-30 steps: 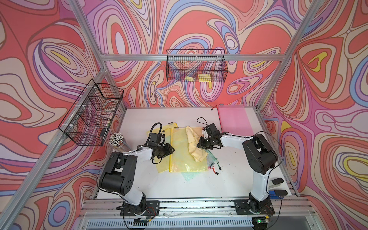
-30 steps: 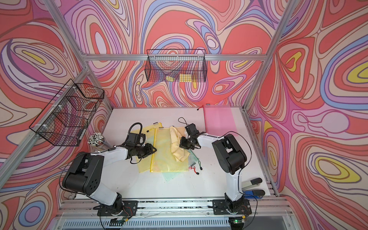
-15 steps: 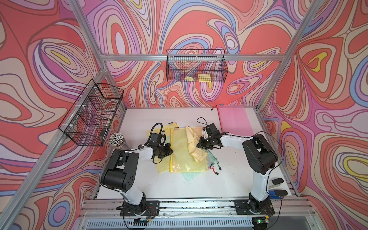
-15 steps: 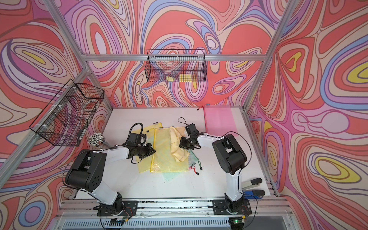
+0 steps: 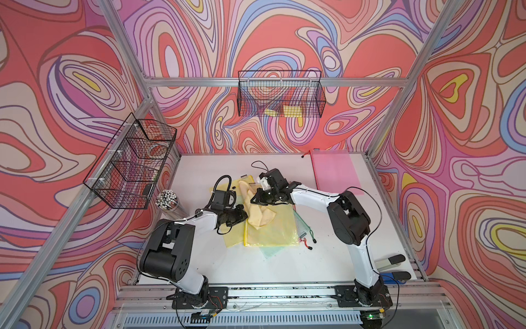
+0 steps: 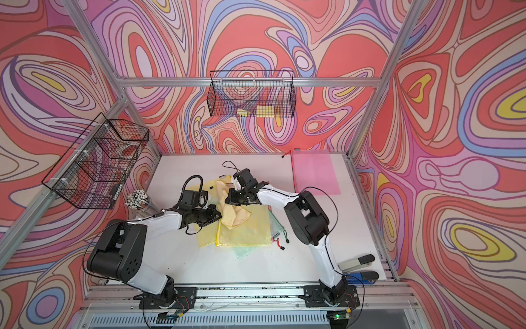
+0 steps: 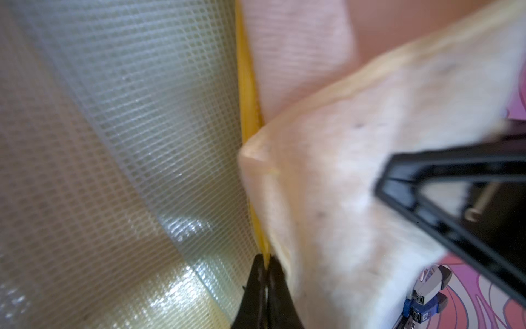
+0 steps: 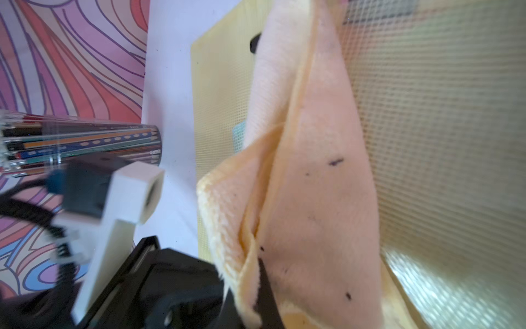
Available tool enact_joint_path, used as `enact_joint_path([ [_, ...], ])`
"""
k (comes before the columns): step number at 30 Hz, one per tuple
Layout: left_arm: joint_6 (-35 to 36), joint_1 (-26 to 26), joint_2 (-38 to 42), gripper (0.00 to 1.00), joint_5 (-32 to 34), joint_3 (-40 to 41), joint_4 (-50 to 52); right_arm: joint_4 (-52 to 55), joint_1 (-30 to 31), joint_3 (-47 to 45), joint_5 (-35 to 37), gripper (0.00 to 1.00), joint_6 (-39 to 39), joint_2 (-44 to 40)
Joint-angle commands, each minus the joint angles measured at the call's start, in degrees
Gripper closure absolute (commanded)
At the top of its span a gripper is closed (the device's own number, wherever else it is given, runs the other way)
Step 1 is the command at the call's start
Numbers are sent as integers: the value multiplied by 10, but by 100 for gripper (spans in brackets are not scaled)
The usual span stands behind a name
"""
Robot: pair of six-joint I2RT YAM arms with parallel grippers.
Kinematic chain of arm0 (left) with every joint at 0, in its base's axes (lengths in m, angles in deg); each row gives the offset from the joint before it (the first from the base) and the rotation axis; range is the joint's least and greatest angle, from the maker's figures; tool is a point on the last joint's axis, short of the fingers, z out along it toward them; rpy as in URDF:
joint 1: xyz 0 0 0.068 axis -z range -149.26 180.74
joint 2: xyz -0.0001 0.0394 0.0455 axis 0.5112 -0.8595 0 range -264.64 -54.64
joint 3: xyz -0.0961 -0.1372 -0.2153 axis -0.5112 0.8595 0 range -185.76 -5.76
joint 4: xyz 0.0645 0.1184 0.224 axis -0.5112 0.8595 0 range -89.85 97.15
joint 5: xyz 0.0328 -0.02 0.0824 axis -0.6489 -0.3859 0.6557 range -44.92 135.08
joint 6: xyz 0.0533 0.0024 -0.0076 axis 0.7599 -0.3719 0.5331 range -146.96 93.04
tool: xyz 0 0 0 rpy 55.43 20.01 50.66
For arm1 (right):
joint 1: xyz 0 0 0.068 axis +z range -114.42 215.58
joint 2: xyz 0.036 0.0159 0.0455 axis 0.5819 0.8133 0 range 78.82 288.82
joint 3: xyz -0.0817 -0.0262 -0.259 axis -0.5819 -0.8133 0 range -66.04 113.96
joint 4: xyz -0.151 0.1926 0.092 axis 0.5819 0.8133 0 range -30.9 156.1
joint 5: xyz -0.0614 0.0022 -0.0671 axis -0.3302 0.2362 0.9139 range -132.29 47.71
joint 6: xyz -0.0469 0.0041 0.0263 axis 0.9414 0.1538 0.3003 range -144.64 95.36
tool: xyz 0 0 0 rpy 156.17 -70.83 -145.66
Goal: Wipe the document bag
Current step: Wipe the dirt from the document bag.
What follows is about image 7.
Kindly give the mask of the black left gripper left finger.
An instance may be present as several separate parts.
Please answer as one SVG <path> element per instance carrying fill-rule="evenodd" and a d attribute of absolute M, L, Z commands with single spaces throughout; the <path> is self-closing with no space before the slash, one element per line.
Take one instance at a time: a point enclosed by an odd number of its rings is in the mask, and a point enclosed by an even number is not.
<path fill-rule="evenodd" d="M 231 329 L 263 329 L 267 327 L 267 270 L 264 257 L 253 259 L 236 317 Z"/>

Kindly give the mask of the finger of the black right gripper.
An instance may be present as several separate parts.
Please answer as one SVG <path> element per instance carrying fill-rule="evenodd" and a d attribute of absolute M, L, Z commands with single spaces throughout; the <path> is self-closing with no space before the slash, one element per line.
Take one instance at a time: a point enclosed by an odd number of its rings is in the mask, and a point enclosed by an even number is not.
<path fill-rule="evenodd" d="M 488 206 L 476 222 L 448 214 L 422 189 L 437 182 L 485 183 Z M 525 136 L 494 143 L 395 154 L 375 195 L 471 267 L 525 304 Z"/>

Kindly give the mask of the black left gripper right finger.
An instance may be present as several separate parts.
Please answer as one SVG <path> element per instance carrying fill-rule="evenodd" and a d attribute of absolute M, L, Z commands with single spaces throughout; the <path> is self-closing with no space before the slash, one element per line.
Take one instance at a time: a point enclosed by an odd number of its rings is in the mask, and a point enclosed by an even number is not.
<path fill-rule="evenodd" d="M 269 259 L 267 270 L 267 328 L 304 329 L 279 260 Z"/>

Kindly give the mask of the yellow microfiber cloth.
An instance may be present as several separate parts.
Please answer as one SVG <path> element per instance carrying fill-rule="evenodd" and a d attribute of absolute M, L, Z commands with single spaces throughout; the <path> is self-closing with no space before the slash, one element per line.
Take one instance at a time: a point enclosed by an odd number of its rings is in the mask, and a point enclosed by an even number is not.
<path fill-rule="evenodd" d="M 391 327 L 409 286 L 445 255 L 373 190 L 395 153 L 507 128 L 525 2 L 483 2 L 290 105 L 242 147 L 242 181 L 306 328 Z"/>

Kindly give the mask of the yellow mesh document bag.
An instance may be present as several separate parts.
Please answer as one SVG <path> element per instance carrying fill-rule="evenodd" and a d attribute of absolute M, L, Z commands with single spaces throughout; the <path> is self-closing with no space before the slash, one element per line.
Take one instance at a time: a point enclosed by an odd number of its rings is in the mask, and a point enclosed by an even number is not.
<path fill-rule="evenodd" d="M 1 2 L 1 327 L 228 328 L 233 1 Z"/>

